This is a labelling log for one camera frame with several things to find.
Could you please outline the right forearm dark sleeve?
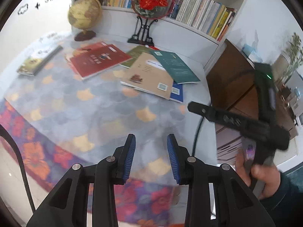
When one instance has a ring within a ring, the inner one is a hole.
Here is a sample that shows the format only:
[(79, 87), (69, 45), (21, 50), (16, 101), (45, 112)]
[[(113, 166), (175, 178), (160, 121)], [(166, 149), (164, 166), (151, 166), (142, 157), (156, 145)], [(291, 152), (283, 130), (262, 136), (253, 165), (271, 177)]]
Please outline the right forearm dark sleeve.
[(275, 194), (260, 200), (275, 226), (302, 226), (302, 191), (283, 173)]

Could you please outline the person's right hand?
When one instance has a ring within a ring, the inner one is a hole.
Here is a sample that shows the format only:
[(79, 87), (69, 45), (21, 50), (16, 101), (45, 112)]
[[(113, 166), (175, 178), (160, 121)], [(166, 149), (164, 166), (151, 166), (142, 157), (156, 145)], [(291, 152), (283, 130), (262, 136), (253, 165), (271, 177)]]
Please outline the person's right hand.
[[(242, 149), (238, 150), (235, 161), (235, 169), (237, 174), (245, 182), (247, 186), (251, 185), (251, 179), (249, 173), (246, 172), (244, 168), (244, 156)], [(259, 199), (265, 199), (273, 196), (279, 186), (281, 181), (280, 171), (276, 166), (264, 166), (255, 164), (251, 167), (251, 175), (253, 178), (260, 180), (265, 183), (262, 193), (258, 197)]]

